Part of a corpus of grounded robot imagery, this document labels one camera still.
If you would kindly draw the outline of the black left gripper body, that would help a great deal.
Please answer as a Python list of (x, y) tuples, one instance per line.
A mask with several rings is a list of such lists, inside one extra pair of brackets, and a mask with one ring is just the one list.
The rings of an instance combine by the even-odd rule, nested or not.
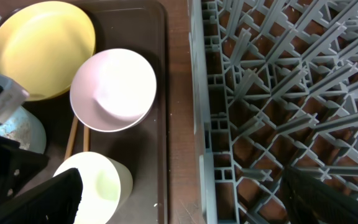
[(0, 136), (0, 204), (13, 198), (48, 164), (49, 157), (19, 147)]

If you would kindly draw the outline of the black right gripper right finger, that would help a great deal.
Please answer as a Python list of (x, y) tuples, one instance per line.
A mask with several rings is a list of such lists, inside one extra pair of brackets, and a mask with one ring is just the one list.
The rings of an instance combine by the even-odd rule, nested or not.
[(358, 223), (358, 201), (287, 166), (280, 191), (291, 223)]

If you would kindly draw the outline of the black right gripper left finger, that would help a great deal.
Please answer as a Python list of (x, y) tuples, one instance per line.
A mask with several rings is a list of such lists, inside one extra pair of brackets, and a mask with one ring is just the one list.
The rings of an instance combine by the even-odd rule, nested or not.
[(83, 183), (76, 168), (68, 169), (0, 205), (0, 223), (66, 223), (75, 221)]

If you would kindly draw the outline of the light blue bowl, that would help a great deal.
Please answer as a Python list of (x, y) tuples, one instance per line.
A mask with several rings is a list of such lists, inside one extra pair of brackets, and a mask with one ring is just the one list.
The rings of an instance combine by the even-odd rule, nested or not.
[(27, 151), (43, 154), (46, 149), (47, 137), (42, 123), (23, 107), (0, 125), (0, 136), (19, 142), (19, 147)]

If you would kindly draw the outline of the wooden chopstick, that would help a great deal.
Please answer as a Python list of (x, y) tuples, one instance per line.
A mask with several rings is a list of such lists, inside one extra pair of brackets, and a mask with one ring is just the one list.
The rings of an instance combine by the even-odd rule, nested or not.
[(64, 160), (67, 160), (72, 155), (77, 127), (78, 127), (78, 118), (74, 116), (71, 124), (70, 135), (67, 142), (67, 148), (65, 151)]
[(88, 152), (90, 150), (90, 129), (87, 126), (83, 128), (83, 151)]

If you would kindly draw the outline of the pale green cup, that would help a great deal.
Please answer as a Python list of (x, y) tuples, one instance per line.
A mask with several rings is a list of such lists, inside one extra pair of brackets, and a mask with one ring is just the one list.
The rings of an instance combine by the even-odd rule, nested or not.
[(54, 175), (70, 168), (78, 169), (83, 183), (74, 222), (106, 224), (132, 192), (133, 180), (129, 169), (102, 154), (88, 151), (69, 157)]

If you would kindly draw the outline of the pink bowl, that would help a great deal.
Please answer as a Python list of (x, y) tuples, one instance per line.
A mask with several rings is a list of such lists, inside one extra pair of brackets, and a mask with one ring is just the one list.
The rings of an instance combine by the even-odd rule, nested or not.
[(96, 53), (77, 70), (70, 103), (85, 126), (112, 133), (140, 123), (156, 95), (156, 74), (146, 58), (128, 49), (109, 49)]

